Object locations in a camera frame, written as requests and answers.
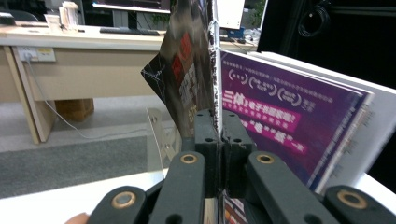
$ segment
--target bottle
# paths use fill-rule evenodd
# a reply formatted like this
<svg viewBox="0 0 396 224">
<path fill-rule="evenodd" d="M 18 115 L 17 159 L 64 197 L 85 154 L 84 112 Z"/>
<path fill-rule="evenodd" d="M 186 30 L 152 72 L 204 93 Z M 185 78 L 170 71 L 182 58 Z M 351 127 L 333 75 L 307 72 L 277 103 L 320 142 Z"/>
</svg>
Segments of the bottle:
<svg viewBox="0 0 396 224">
<path fill-rule="evenodd" d="M 64 1 L 59 7 L 61 24 L 67 33 L 78 32 L 78 6 L 74 2 Z"/>
</svg>

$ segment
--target purple book cover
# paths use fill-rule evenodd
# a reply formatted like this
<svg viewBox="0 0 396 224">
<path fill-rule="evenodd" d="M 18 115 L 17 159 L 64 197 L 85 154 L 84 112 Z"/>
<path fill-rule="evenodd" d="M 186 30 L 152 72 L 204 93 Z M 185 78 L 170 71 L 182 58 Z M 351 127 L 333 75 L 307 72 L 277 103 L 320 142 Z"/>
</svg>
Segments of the purple book cover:
<svg viewBox="0 0 396 224">
<path fill-rule="evenodd" d="M 362 97 L 226 51 L 221 73 L 223 109 L 238 114 L 258 149 L 278 155 L 306 185 L 336 150 Z"/>
</svg>

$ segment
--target book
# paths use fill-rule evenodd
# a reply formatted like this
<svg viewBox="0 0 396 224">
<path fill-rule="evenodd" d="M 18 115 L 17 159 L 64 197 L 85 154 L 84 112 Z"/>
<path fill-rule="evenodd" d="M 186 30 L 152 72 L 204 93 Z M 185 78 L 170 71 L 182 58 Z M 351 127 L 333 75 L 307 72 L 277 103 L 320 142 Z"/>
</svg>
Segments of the book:
<svg viewBox="0 0 396 224">
<path fill-rule="evenodd" d="M 315 190 L 373 93 L 244 54 L 223 51 L 221 61 L 223 108 L 239 115 L 259 150 L 275 153 Z"/>
<path fill-rule="evenodd" d="M 368 107 L 367 118 L 354 136 L 349 139 L 345 150 L 346 153 L 336 163 L 329 180 L 325 184 L 325 188 L 341 184 L 356 186 L 361 176 L 370 169 L 395 132 L 396 90 L 273 52 L 252 52 L 250 56 L 272 63 L 283 64 L 287 67 L 315 74 L 317 77 L 342 82 L 345 85 L 374 93 L 375 98 L 371 102 L 370 107 Z"/>
</svg>

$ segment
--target white cup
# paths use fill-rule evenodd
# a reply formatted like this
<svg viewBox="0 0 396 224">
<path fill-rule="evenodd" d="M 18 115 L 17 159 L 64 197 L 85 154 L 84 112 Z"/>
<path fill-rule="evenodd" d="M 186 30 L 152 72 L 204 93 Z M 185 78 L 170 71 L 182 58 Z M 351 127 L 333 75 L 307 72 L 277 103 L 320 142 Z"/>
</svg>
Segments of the white cup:
<svg viewBox="0 0 396 224">
<path fill-rule="evenodd" d="M 60 33 L 62 31 L 58 15 L 45 14 L 44 16 L 46 17 L 47 25 L 52 33 Z"/>
</svg>

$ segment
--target office chair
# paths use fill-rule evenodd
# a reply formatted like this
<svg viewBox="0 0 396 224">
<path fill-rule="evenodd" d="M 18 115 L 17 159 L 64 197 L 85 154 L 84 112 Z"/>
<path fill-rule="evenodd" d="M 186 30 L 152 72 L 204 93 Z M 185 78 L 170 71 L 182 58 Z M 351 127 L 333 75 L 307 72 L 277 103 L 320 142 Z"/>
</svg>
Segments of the office chair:
<svg viewBox="0 0 396 224">
<path fill-rule="evenodd" d="M 12 10 L 12 9 L 0 9 L 0 12 L 6 12 L 11 14 L 15 21 L 38 21 L 38 18 L 25 11 L 20 11 L 20 10 Z"/>
</svg>

